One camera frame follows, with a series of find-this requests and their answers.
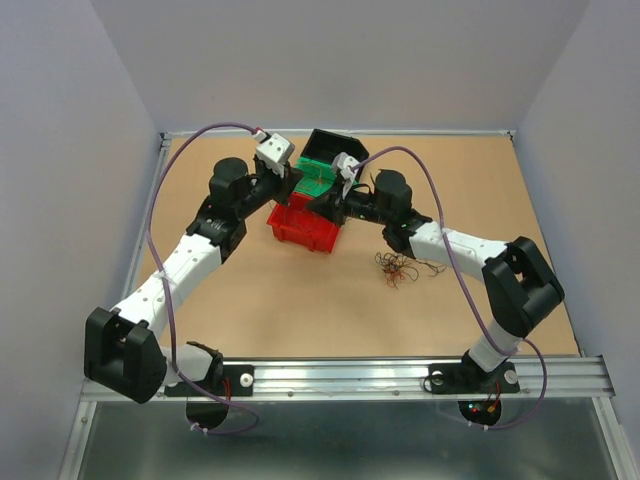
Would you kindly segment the green plastic bin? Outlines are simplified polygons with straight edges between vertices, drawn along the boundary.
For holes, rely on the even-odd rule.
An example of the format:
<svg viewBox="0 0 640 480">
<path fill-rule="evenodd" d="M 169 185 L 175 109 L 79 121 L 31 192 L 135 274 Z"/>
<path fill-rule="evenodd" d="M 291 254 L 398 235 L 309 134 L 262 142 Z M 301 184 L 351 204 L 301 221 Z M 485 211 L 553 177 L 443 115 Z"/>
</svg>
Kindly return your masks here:
<svg viewBox="0 0 640 480">
<path fill-rule="evenodd" d="M 303 195 L 313 198 L 323 195 L 336 180 L 331 165 L 324 162 L 300 157 L 295 167 L 304 172 L 304 178 L 294 191 Z"/>
</svg>

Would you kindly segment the red plastic bin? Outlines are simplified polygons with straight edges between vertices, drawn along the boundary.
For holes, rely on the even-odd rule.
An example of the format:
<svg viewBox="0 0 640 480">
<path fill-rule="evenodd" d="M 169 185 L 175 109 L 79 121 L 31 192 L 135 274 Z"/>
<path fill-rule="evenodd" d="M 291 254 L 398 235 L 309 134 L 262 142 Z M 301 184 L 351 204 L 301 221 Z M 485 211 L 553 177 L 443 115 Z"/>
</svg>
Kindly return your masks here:
<svg viewBox="0 0 640 480">
<path fill-rule="evenodd" d="M 325 218 L 306 210 L 312 197 L 293 192 L 288 204 L 277 203 L 266 224 L 274 237 L 307 248 L 312 252 L 332 253 L 340 228 Z"/>
</svg>

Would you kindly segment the black plastic bin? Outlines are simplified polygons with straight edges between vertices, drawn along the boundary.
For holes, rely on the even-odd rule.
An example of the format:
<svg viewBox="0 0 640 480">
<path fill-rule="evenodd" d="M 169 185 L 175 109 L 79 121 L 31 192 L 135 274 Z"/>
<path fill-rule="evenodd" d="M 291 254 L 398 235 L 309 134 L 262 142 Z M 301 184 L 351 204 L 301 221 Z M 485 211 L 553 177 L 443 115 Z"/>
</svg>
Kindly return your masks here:
<svg viewBox="0 0 640 480">
<path fill-rule="evenodd" d="M 348 154 L 358 162 L 369 157 L 368 150 L 360 140 L 326 130 L 314 129 L 300 158 L 331 173 L 333 160 L 341 153 Z"/>
</svg>

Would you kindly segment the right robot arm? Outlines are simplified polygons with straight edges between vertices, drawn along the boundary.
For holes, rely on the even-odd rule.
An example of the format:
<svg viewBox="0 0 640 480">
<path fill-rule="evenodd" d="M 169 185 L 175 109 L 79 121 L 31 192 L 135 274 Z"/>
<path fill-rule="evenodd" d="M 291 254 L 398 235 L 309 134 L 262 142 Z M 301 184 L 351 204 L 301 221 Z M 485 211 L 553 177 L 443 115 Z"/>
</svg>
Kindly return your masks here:
<svg viewBox="0 0 640 480">
<path fill-rule="evenodd" d="M 336 180 L 307 208 L 338 226 L 349 218 L 380 224 L 394 252 L 447 266 L 460 280 L 471 277 L 483 283 L 492 320 L 460 366 L 461 381 L 472 390 L 491 384 L 498 367 L 565 299 L 533 240 L 487 240 L 445 228 L 414 209 L 412 189 L 397 171 L 381 171 L 368 191 Z"/>
</svg>

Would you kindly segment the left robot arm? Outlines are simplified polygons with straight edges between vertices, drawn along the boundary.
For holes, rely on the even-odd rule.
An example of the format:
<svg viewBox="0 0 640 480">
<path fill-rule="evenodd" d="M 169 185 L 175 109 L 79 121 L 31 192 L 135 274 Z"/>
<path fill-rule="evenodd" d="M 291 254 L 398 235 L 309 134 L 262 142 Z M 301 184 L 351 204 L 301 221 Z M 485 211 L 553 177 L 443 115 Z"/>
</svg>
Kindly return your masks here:
<svg viewBox="0 0 640 480">
<path fill-rule="evenodd" d="M 188 381 L 202 394 L 221 386 L 218 351 L 197 342 L 163 348 L 158 340 L 163 331 L 176 330 L 179 307 L 236 250 L 246 235 L 247 218 L 271 201 L 286 202 L 303 177 L 290 165 L 282 175 L 261 160 L 254 165 L 250 173 L 242 159 L 218 161 L 208 196 L 167 259 L 128 297 L 88 316 L 86 378 L 137 403 L 179 382 Z"/>
</svg>

